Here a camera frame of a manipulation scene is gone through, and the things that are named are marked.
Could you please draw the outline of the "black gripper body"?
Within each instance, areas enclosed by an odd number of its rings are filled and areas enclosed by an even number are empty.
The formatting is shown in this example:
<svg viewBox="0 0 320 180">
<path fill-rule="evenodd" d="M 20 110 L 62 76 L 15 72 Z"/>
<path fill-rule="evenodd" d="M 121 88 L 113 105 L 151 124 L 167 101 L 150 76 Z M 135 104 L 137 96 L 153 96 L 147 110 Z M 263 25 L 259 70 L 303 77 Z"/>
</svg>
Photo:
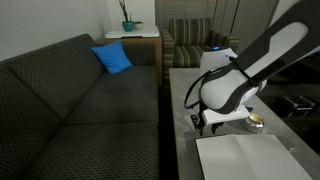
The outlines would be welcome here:
<svg viewBox="0 0 320 180">
<path fill-rule="evenodd" d="M 199 107 L 199 113 L 197 115 L 192 115 L 191 119 L 193 122 L 193 125 L 196 130 L 200 130 L 200 128 L 204 128 L 206 123 L 204 121 L 204 117 L 202 116 L 202 113 L 207 109 L 207 106 L 203 103 L 200 104 Z"/>
</svg>

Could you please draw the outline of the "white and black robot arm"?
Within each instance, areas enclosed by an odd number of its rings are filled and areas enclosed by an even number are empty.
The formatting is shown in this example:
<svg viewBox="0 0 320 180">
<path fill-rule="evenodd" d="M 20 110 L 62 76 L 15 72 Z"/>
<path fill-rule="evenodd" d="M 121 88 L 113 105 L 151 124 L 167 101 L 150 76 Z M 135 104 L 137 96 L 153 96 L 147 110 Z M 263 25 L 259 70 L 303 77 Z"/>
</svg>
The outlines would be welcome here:
<svg viewBox="0 0 320 180">
<path fill-rule="evenodd" d="M 263 89 L 266 80 L 320 48 L 320 0 L 299 0 L 238 56 L 210 68 L 195 81 L 199 87 L 191 117 L 196 130 L 207 124 L 204 112 L 234 112 Z"/>
</svg>

